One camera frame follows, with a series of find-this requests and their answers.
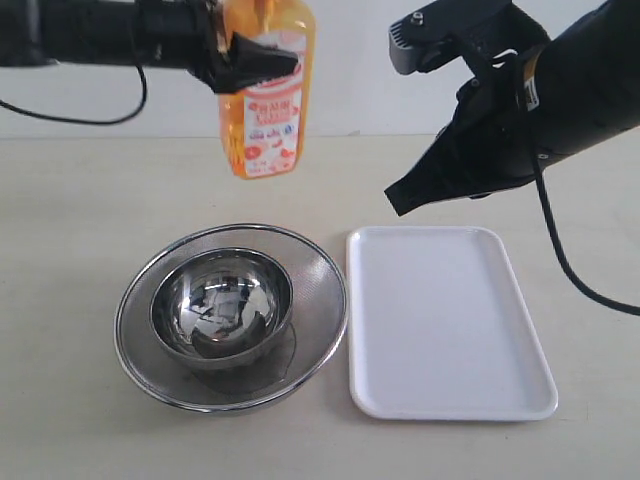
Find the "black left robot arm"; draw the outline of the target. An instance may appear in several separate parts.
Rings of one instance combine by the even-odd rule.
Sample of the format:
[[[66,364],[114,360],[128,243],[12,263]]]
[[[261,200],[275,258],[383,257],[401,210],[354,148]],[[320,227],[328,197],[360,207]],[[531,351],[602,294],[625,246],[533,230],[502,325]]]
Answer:
[[[216,1],[2,2],[2,66],[54,62],[179,69],[234,94],[293,74],[298,57],[226,33]]]

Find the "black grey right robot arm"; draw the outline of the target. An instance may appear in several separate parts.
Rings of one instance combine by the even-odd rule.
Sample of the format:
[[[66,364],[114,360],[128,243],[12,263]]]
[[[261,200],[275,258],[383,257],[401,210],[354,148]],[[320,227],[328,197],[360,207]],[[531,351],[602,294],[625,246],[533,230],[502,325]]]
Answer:
[[[386,196],[399,215],[531,183],[639,124],[639,5],[607,1],[557,37],[511,1],[434,1],[394,22],[403,75],[463,59],[450,122]]]

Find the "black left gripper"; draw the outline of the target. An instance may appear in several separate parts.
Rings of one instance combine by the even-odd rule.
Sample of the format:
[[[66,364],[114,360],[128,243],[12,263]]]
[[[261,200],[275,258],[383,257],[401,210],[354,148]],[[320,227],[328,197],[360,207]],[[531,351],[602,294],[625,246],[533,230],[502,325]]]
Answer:
[[[140,58],[153,67],[185,70],[216,94],[288,77],[298,65],[296,53],[237,32],[229,47],[219,1],[136,1],[134,6]]]

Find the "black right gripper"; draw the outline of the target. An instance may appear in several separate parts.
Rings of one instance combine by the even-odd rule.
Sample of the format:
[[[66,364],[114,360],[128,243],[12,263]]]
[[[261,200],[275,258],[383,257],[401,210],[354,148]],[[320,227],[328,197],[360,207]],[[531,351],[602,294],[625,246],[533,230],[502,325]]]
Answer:
[[[465,86],[451,121],[409,172],[384,191],[398,216],[535,181],[524,121],[525,61],[509,54],[491,81]]]

